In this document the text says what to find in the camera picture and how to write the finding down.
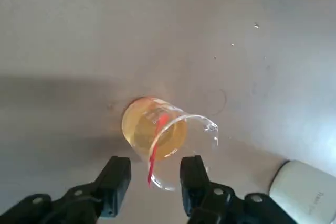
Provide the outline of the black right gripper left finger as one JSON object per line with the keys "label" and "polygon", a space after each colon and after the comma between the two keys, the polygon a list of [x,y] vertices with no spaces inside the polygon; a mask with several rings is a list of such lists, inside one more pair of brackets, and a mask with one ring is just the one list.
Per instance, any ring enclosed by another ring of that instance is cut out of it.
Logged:
{"label": "black right gripper left finger", "polygon": [[131,162],[113,156],[90,183],[69,189],[61,198],[33,194],[1,214],[1,223],[97,223],[115,218],[131,181]]}

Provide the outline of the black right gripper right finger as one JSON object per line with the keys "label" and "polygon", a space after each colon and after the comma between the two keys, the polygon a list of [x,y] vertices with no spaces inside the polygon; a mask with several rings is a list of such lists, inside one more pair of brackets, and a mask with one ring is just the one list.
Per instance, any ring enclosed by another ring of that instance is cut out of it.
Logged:
{"label": "black right gripper right finger", "polygon": [[188,223],[295,223],[266,194],[240,199],[231,187],[210,181],[199,155],[182,158],[180,181]]}

